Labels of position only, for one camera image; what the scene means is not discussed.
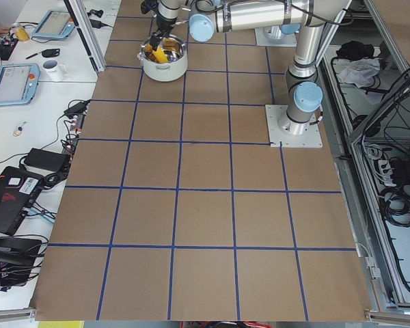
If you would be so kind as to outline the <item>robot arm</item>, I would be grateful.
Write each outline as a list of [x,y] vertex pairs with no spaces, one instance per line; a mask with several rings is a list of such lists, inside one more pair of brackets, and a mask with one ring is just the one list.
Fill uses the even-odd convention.
[[265,45],[295,43],[292,63],[286,71],[290,95],[287,110],[277,120],[287,135],[302,135],[311,125],[323,94],[314,82],[316,60],[325,24],[341,25],[348,1],[143,1],[141,12],[156,15],[157,30],[150,45],[156,48],[174,28],[179,12],[189,13],[189,32],[198,42],[215,33],[254,29]]

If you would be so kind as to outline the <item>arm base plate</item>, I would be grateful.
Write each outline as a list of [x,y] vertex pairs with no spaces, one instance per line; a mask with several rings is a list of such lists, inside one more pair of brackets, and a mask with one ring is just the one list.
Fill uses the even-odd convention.
[[265,106],[270,147],[322,148],[316,114],[312,113],[308,122],[296,123],[288,118],[287,107],[287,105]]
[[296,47],[295,34],[284,34],[279,26],[255,28],[257,46]]

